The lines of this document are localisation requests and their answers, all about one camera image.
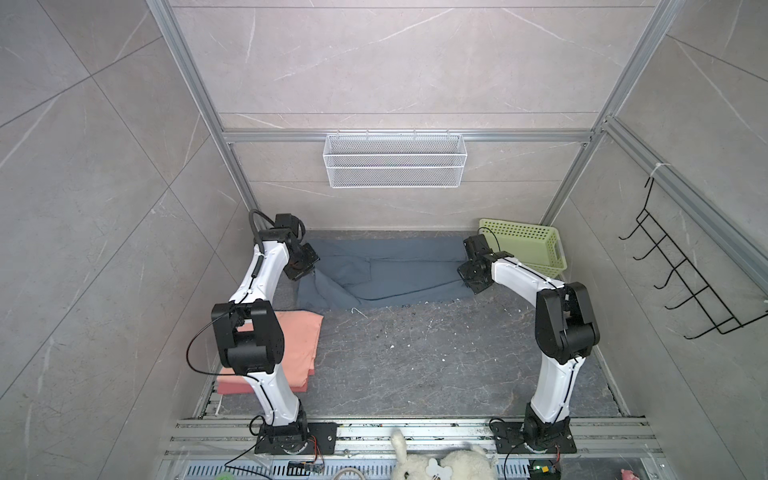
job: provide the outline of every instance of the green object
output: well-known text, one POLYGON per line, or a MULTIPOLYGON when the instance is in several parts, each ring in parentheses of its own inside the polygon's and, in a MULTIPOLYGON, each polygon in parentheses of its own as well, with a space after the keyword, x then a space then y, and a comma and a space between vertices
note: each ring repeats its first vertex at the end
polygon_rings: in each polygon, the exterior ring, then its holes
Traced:
POLYGON ((501 247, 502 250, 511 253, 542 275, 555 278, 568 268, 560 234, 554 227, 490 218, 481 218, 480 227, 482 228, 480 232, 493 251, 498 252, 501 247), (486 228, 495 233, 496 238, 486 228))

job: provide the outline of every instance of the peach towel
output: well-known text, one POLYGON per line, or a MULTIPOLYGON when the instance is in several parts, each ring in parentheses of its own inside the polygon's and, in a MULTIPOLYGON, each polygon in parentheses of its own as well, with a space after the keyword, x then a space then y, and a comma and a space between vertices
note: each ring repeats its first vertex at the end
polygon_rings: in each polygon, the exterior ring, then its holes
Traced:
MULTIPOLYGON (((275 312, 277 321, 283 329, 286 351, 283 355, 283 371, 288 385, 293 392, 306 392, 307 380, 315 374, 315 356, 317 341, 320 337, 320 325, 323 316, 317 313, 297 310, 293 312, 275 312)), ((252 323, 238 327, 240 332, 253 330, 252 323)), ((233 373, 232 369, 221 369, 221 373, 233 373)), ((221 395, 231 393, 253 393, 253 390, 241 376, 219 376, 217 392, 221 395)))

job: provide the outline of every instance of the side wall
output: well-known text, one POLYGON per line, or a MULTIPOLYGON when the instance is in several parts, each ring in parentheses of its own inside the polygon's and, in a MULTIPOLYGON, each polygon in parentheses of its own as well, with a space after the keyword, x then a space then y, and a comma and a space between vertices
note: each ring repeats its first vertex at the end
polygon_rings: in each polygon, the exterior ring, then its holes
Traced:
MULTIPOLYGON (((768 223, 768 22, 765 2, 689 0, 619 118, 764 247, 768 223)), ((680 478, 768 475, 768 319, 708 333, 701 309, 641 231, 647 175, 610 140, 600 146, 555 226, 571 280, 585 283, 601 351, 631 413, 647 415, 680 478)), ((765 313, 765 293, 658 186, 649 211, 742 321, 765 313)), ((649 230, 654 240, 663 235, 649 230)), ((672 254, 668 240, 661 244, 672 254)), ((671 257, 673 262, 681 257, 671 257)), ((703 284, 690 269, 683 277, 703 284)), ((702 302, 716 319, 727 313, 702 302)))
MULTIPOLYGON (((226 128, 591 128, 644 0, 173 0, 226 128)), ((321 144, 238 144, 261 207, 312 228, 537 223, 576 144, 471 144, 459 188, 331 189, 321 144)))
POLYGON ((9 0, 0 45, 2 476, 147 478, 237 189, 143 1, 9 0))

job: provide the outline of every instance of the black metal hook rack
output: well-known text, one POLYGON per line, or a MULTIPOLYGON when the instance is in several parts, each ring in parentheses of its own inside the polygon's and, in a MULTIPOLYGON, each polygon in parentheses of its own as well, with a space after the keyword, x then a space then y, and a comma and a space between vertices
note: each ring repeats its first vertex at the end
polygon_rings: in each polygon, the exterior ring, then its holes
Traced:
POLYGON ((645 197, 645 204, 643 204, 643 210, 641 210, 640 213, 635 217, 635 221, 637 222, 637 226, 634 228, 634 230, 632 230, 632 232, 629 235, 627 235, 626 237, 619 237, 619 239, 621 239, 621 240, 629 240, 630 237, 632 237, 635 234, 635 232, 637 232, 638 230, 643 230, 643 232, 647 235, 647 237, 650 239, 650 241, 652 241, 654 243, 654 245, 642 257, 639 257, 639 258, 638 257, 632 257, 632 258, 634 258, 635 260, 644 260, 646 257, 648 257, 648 255, 650 255, 651 252, 653 252, 654 250, 659 250, 659 253, 661 253, 661 256, 664 257, 664 259, 667 261, 667 263, 669 263, 669 266, 672 268, 672 270, 670 270, 669 275, 667 275, 667 280, 664 282, 664 285, 661 285, 661 286, 654 285, 654 288, 657 289, 657 290, 661 290, 664 287, 666 287, 669 284, 670 279, 672 278, 672 275, 675 273, 675 274, 677 274, 677 277, 680 279, 680 281, 683 283, 683 285, 685 286, 686 290, 688 290, 688 293, 690 294, 690 296, 688 298, 686 298, 682 302, 678 303, 677 305, 675 305, 675 306, 666 306, 665 305, 664 308, 667 309, 667 310, 675 310, 675 309, 680 308, 681 306, 685 305, 686 303, 690 302, 691 300, 693 300, 693 301, 695 301, 698 304, 698 306, 704 312, 704 315, 706 315, 707 318, 709 319, 709 321, 712 323, 712 326, 710 328, 704 330, 702 333, 699 333, 698 335, 695 335, 695 336, 688 336, 688 335, 686 335, 685 338, 688 339, 688 340, 697 339, 700 336, 706 335, 707 333, 711 332, 712 330, 717 330, 717 332, 720 333, 721 335, 725 335, 726 333, 733 332, 736 329, 743 328, 743 327, 749 325, 750 323, 756 322, 759 319, 767 317, 768 316, 768 310, 763 315, 758 316, 757 318, 751 319, 748 322, 742 322, 742 321, 740 321, 739 319, 736 318, 736 316, 733 314, 733 312, 730 311, 730 308, 728 308, 728 305, 725 304, 723 299, 720 298, 720 295, 717 294, 717 292, 715 291, 714 288, 712 288, 712 286, 707 281, 707 279, 704 278, 704 275, 702 275, 701 272, 699 271, 699 269, 696 268, 696 265, 694 265, 694 263, 690 261, 688 256, 685 253, 683 253, 682 249, 677 245, 677 242, 675 242, 673 240, 673 238, 670 237, 670 234, 667 233, 667 231, 659 224, 659 222, 654 218, 654 216, 651 215, 650 211, 648 211, 648 200, 650 199, 650 191, 653 189, 653 187, 654 187, 654 179, 652 177, 649 177, 648 180, 645 182, 645 186, 644 186, 644 188, 648 189, 648 194, 645 197), (653 236, 648 232, 648 230, 643 225, 643 223, 645 223, 647 220, 652 220, 656 224, 656 227, 659 230, 661 230, 663 235, 662 235, 662 237, 659 240, 654 240, 653 236), (670 260, 670 257, 661 249, 660 244, 665 239, 668 239, 674 245, 674 247, 677 249, 678 253, 683 257, 683 259, 680 262, 672 263, 672 260, 670 260), (688 282, 685 281, 683 276, 680 275, 680 272, 678 271, 678 269, 681 268, 685 263, 687 263, 688 266, 690 268, 692 268, 694 270, 694 272, 696 272, 696 275, 698 275, 699 278, 701 279, 701 281, 704 283, 704 286, 702 288, 698 289, 695 292, 690 288, 690 286, 688 285, 688 282), (720 305, 722 305, 723 308, 725 309, 725 311, 727 312, 728 318, 726 318, 725 320, 720 321, 720 322, 717 322, 717 321, 715 321, 715 319, 712 318, 712 315, 710 315, 709 311, 707 311, 707 308, 701 303, 701 301, 699 300, 699 297, 698 297, 701 293, 704 293, 707 290, 709 290, 714 295, 714 297, 717 298, 717 301, 720 302, 720 305))

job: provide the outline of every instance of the folded orange cloth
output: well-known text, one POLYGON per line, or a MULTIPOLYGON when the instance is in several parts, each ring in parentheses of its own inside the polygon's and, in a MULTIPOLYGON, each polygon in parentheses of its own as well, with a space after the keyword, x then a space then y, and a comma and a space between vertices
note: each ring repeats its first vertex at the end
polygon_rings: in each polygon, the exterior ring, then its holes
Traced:
MULTIPOLYGON (((323 316, 303 310, 275 312, 275 315, 286 340, 283 371, 288 379, 288 385, 293 392, 306 392, 308 377, 315 373, 317 341, 320 338, 323 316)), ((246 323, 237 330, 251 331, 253 324, 246 323)), ((222 368, 221 373, 233 373, 233 370, 222 368)), ((221 395, 253 392, 248 382, 241 376, 219 376, 217 381, 219 382, 217 392, 221 395)))

